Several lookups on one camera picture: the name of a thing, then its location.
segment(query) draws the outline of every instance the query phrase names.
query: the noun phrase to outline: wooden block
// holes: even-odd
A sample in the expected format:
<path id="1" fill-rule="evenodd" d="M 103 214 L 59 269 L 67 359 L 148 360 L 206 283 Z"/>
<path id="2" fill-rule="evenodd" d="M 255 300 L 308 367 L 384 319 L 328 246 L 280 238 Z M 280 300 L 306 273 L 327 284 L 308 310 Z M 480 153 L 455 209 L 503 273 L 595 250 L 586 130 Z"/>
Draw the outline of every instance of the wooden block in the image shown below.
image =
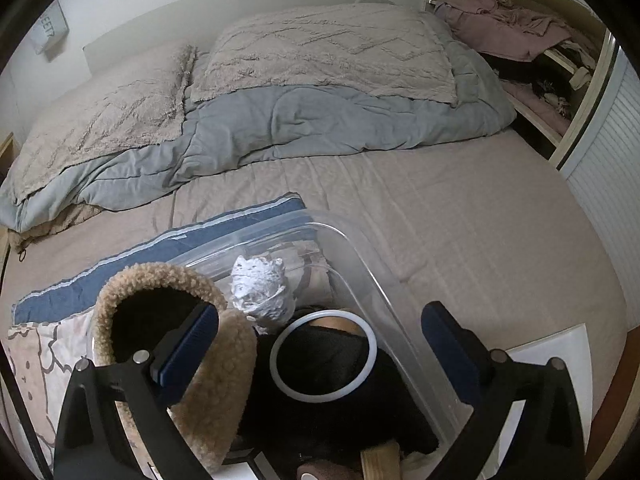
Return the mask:
<path id="1" fill-rule="evenodd" d="M 360 452 L 364 480 L 402 480 L 400 446 L 391 440 Z"/>

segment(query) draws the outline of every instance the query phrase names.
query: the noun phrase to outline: white crocheted item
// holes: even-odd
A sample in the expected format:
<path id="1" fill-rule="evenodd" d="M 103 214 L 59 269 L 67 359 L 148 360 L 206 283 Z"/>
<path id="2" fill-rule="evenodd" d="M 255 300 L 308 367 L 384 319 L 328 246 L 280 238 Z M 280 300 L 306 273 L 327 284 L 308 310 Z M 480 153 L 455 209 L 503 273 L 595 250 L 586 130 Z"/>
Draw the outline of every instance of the white crocheted item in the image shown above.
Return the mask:
<path id="1" fill-rule="evenodd" d="M 231 270 L 231 301 L 259 333 L 283 327 L 296 307 L 281 258 L 238 256 Z"/>

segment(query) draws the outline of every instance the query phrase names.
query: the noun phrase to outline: textured pillow cover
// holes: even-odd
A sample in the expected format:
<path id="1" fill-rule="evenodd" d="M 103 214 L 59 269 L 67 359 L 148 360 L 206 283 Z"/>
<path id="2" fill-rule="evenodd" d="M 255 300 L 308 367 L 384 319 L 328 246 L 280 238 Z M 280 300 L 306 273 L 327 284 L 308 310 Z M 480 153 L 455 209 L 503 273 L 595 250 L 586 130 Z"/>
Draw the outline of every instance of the textured pillow cover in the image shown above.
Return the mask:
<path id="1" fill-rule="evenodd" d="M 65 168 L 176 139 L 193 59 L 191 45 L 166 43 L 58 98 L 36 118 L 3 190 L 19 204 Z"/>
<path id="2" fill-rule="evenodd" d="M 191 99 L 296 84 L 450 104 L 458 99 L 436 33 L 414 10 L 389 4 L 297 7 L 240 20 L 211 49 Z"/>

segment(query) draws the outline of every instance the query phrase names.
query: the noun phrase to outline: brown tape roll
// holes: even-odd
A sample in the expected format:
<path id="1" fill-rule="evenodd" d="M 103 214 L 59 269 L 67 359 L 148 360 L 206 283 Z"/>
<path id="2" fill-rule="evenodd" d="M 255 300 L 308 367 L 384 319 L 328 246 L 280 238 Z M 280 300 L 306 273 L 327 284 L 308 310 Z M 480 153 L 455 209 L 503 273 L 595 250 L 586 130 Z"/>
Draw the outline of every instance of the brown tape roll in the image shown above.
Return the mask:
<path id="1" fill-rule="evenodd" d="M 298 468 L 298 480 L 362 480 L 362 476 L 328 460 L 314 460 Z"/>

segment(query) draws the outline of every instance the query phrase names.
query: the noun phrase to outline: patterned fabric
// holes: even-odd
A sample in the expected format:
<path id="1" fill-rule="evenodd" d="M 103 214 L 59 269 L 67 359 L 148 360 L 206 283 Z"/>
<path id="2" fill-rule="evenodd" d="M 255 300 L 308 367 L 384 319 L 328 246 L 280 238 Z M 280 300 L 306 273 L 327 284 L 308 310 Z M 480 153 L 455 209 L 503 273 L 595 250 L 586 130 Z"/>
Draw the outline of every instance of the patterned fabric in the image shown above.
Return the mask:
<path id="1" fill-rule="evenodd" d="M 36 118 L 2 193 L 19 204 L 66 168 L 176 139 L 194 55 L 182 42 L 157 46 L 54 101 Z"/>
<path id="2" fill-rule="evenodd" d="M 388 4 L 297 7 L 240 20 L 220 34 L 191 99 L 268 85 L 458 100 L 436 33 L 414 10 Z"/>
<path id="3" fill-rule="evenodd" d="M 59 322 L 13 327 L 8 357 L 47 463 L 53 448 L 66 385 L 74 364 L 86 355 L 93 309 Z"/>

